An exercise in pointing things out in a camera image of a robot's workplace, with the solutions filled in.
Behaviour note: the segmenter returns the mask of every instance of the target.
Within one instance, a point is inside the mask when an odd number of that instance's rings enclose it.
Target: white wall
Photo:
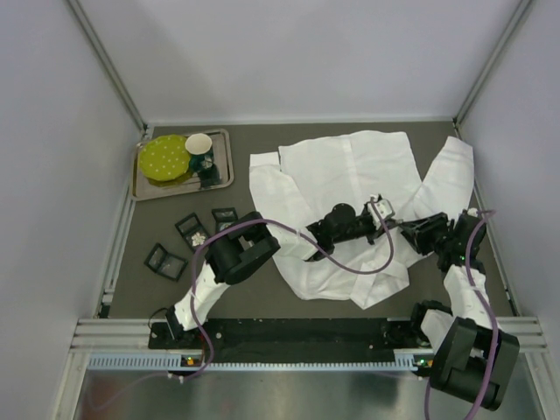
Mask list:
[[[465,122],[500,254],[560,363],[560,2],[541,0]]]
[[[452,117],[519,0],[82,0],[149,122]]]
[[[0,417],[47,418],[137,139],[61,0],[0,13]]]

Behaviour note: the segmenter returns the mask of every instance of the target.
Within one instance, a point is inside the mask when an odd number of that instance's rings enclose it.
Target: metal tray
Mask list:
[[[231,160],[229,134],[224,129],[209,129],[197,131],[208,134],[212,138],[213,169],[206,173],[187,174],[168,182],[158,182],[147,179],[138,168],[138,154],[150,141],[145,140],[136,145],[134,149],[134,162],[132,176],[130,177],[130,193],[134,200],[152,200],[170,197],[178,194],[197,193],[199,191],[224,188],[234,182],[234,167]],[[196,134],[180,133],[181,136]]]

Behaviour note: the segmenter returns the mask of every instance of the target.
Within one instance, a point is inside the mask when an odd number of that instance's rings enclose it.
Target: green plate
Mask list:
[[[154,138],[138,155],[140,171],[156,181],[171,181],[184,175],[191,160],[185,141],[185,137],[176,134]]]

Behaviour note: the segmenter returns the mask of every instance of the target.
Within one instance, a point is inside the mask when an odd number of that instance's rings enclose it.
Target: wire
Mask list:
[[[151,327],[152,327],[152,324],[150,324],[150,322],[151,322],[151,320],[152,320],[156,315],[158,315],[161,311],[167,311],[167,308],[165,308],[165,307],[159,308],[157,311],[155,311],[154,313],[152,313],[152,314],[150,315],[150,317],[148,318],[148,327],[150,328],[150,336],[151,336]]]
[[[395,372],[379,372],[379,371],[374,371],[372,372],[373,375],[375,376],[382,376],[384,378],[392,378],[392,379],[399,379],[399,380],[403,380],[403,381],[414,381],[414,382],[421,382],[421,381],[425,381],[427,379],[429,379],[427,376],[416,376],[415,374],[411,373],[411,372],[399,372],[399,371],[395,371]]]
[[[206,363],[202,367],[200,367],[199,370],[197,370],[196,372],[194,372],[194,373],[190,374],[189,376],[185,377],[185,382],[190,381],[191,379],[194,379],[197,376],[201,376],[202,373],[206,369],[208,369],[208,367],[210,366],[210,364],[214,360],[214,356],[215,356],[214,345],[212,344],[212,340],[210,339],[207,331],[202,326],[202,323],[200,322],[199,318],[197,317],[197,314],[196,314],[196,311],[195,311],[195,308],[194,308],[194,297],[195,297],[195,294],[196,294],[196,280],[197,280],[196,267],[197,267],[197,262],[202,255],[202,251],[205,248],[210,246],[212,243],[218,241],[220,238],[222,238],[226,235],[229,235],[232,232],[235,232],[236,230],[248,228],[249,226],[254,226],[254,225],[258,225],[258,224],[270,224],[270,225],[278,226],[279,228],[282,228],[284,230],[287,230],[288,232],[291,232],[294,235],[298,235],[300,238],[303,238],[304,240],[308,241],[311,245],[313,245],[313,247],[315,247],[317,249],[318,252],[320,252],[323,256],[325,256],[326,259],[328,259],[331,263],[333,263],[337,267],[340,267],[343,270],[349,271],[349,272],[351,272],[353,274],[357,274],[357,275],[377,274],[377,273],[380,273],[381,271],[385,270],[391,264],[391,262],[393,261],[393,257],[395,256],[395,244],[393,243],[393,238],[391,237],[391,234],[389,232],[389,227],[387,226],[387,223],[382,218],[382,216],[379,213],[379,211],[377,210],[377,208],[375,208],[375,202],[374,202],[373,198],[371,199],[371,204],[372,204],[372,208],[374,209],[375,215],[377,216],[377,218],[379,219],[379,221],[381,223],[381,227],[383,228],[383,230],[385,231],[385,234],[387,235],[388,246],[389,246],[389,255],[388,255],[387,261],[380,268],[372,269],[370,271],[360,271],[358,269],[352,269],[350,267],[347,267],[346,265],[336,261],[332,256],[330,256],[310,236],[308,236],[306,234],[302,234],[302,233],[298,232],[296,229],[294,229],[293,227],[289,227],[287,225],[284,225],[283,223],[281,223],[279,221],[276,221],[276,220],[254,219],[254,220],[244,221],[244,222],[239,223],[237,225],[227,227],[226,229],[222,230],[221,232],[219,232],[219,233],[215,234],[214,236],[211,236],[210,238],[208,238],[196,250],[196,252],[194,253],[194,257],[192,258],[192,262],[191,262],[191,267],[192,267],[192,272],[191,272],[191,276],[192,276],[191,314],[192,314],[192,319],[194,320],[194,323],[199,328],[200,333],[202,334],[202,337],[204,337],[204,341],[208,344],[208,350],[209,350],[210,354],[208,355],[208,360],[206,361]],[[166,309],[166,308],[158,309],[156,312],[153,313],[153,315],[150,318],[153,318],[156,314],[158,314],[158,312],[162,311],[163,309]],[[167,374],[157,372],[157,373],[153,373],[153,374],[147,374],[146,376],[142,376],[141,378],[133,381],[131,384],[127,385],[126,387],[124,387],[123,389],[118,391],[115,395],[113,395],[111,398],[109,398],[105,403],[103,403],[102,405],[98,405],[98,406],[93,405],[93,402],[91,401],[91,395],[88,393],[87,394],[87,400],[89,402],[89,406],[94,411],[105,410],[109,405],[114,403],[118,398],[120,398],[122,395],[124,395],[130,389],[134,388],[137,384],[139,384],[139,383],[141,383],[141,382],[143,382],[147,379],[150,379],[152,377],[158,377],[158,376],[167,376]]]
[[[471,249],[473,248],[473,242],[476,234],[479,230],[488,223],[488,219],[496,214],[495,210],[484,210],[479,211],[479,215],[482,215],[482,219],[480,219],[478,225],[474,228],[469,237],[468,242],[466,243],[466,252],[465,252],[465,268],[466,268],[466,276],[469,280],[469,284],[476,288],[477,285],[473,279],[473,273],[471,272]],[[472,407],[469,412],[466,414],[465,420],[473,420],[476,416],[476,413],[479,411],[480,407],[482,406],[482,400],[484,399],[484,395],[487,392],[488,385],[490,384],[490,377],[492,375],[492,369],[494,368],[494,360],[496,357],[496,349],[498,348],[498,334],[500,333],[500,328],[498,327],[498,319],[492,310],[492,307],[488,303],[488,301],[484,298],[484,295],[479,290],[475,289],[476,296],[479,298],[482,306],[486,310],[488,317],[490,318],[490,323],[492,324],[492,338],[490,340],[490,351],[488,352],[488,360],[486,362],[486,369],[484,371],[484,376],[482,377],[482,384],[480,385],[479,393],[476,395],[476,399],[472,403]],[[426,385],[426,395],[423,402],[423,412],[426,420],[430,420],[430,382]]]
[[[204,337],[204,340],[206,341],[206,343],[208,344],[208,349],[210,351],[210,354],[208,356],[208,361],[199,369],[197,370],[194,374],[192,374],[191,376],[189,376],[189,379],[194,378],[196,376],[200,376],[202,375],[202,373],[208,369],[208,367],[210,366],[210,364],[212,363],[212,361],[214,360],[214,345],[212,344],[212,341],[210,340],[210,337],[208,336],[207,331],[204,329],[204,327],[202,326],[202,323],[200,322],[199,318],[196,315],[196,311],[194,309],[194,297],[196,294],[196,279],[197,279],[197,275],[196,275],[196,262],[198,261],[198,259],[200,258],[200,255],[202,254],[202,250],[208,246],[210,246],[213,242],[218,241],[221,237],[229,235],[230,233],[239,230],[239,229],[243,229],[243,228],[248,228],[249,226],[253,226],[253,225],[257,225],[257,224],[261,224],[261,223],[266,223],[266,224],[270,224],[270,225],[274,225],[274,226],[278,226],[279,228],[282,228],[284,230],[287,230],[288,232],[293,233],[294,235],[299,235],[299,237],[305,239],[306,241],[308,241],[311,245],[313,245],[318,252],[320,252],[321,254],[323,254],[323,256],[325,256],[326,259],[328,259],[331,263],[333,263],[334,265],[336,265],[337,267],[340,267],[343,270],[349,271],[353,274],[358,274],[358,275],[371,275],[371,274],[376,274],[379,273],[383,270],[385,270],[393,261],[393,256],[395,255],[395,245],[393,243],[393,238],[391,238],[391,234],[389,232],[389,227],[387,226],[387,223],[385,222],[385,220],[382,218],[382,216],[380,215],[379,211],[377,210],[377,208],[375,208],[375,202],[374,199],[371,199],[371,204],[372,204],[372,208],[374,209],[375,215],[377,216],[377,219],[379,219],[380,223],[381,223],[381,227],[383,228],[383,230],[385,231],[385,234],[387,235],[387,239],[388,239],[388,245],[389,245],[389,256],[387,261],[378,269],[372,269],[370,271],[360,271],[358,269],[352,269],[350,267],[347,267],[346,265],[336,261],[334,258],[332,258],[324,249],[322,249],[311,237],[309,237],[306,234],[302,234],[300,232],[298,232],[296,229],[289,227],[287,225],[284,225],[283,223],[280,223],[279,221],[276,220],[269,220],[269,219],[255,219],[255,220],[249,220],[249,221],[244,221],[242,223],[239,223],[237,225],[234,225],[232,227],[228,227],[224,230],[222,230],[221,232],[219,232],[218,234],[215,234],[214,236],[212,236],[211,238],[209,238],[208,240],[206,240],[202,246],[200,248],[198,248],[196,250],[196,252],[194,253],[194,257],[192,258],[192,294],[191,294],[191,313],[192,313],[192,319],[194,320],[194,323],[196,324],[196,326],[199,328],[200,333],[202,334],[202,336]]]

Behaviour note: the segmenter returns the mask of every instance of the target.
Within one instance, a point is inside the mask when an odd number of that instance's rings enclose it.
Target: gray table surface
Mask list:
[[[196,212],[211,233],[216,207],[235,207],[241,216],[254,210],[249,194],[249,155],[276,151],[279,145],[294,144],[307,138],[337,136],[359,130],[405,131],[423,178],[433,158],[448,136],[454,136],[451,122],[399,123],[319,123],[283,125],[221,126],[229,131],[234,162],[234,183],[223,189],[196,192],[165,199],[136,203],[127,239],[115,295],[109,312],[111,318],[148,318],[156,309],[178,302],[189,290],[190,270],[177,283],[153,274],[144,259],[156,242],[168,251],[191,260],[193,253],[175,230],[174,224]],[[160,127],[154,137],[171,133],[193,132],[212,127]],[[508,298],[486,240],[479,259],[486,267],[486,288],[494,311],[499,316],[512,314]],[[409,269],[410,286],[389,299],[363,311],[352,301],[296,297],[282,279],[276,265],[269,261],[249,280],[231,287],[211,310],[210,318],[386,318],[408,317],[414,303],[436,299],[449,304],[441,274],[432,255]]]

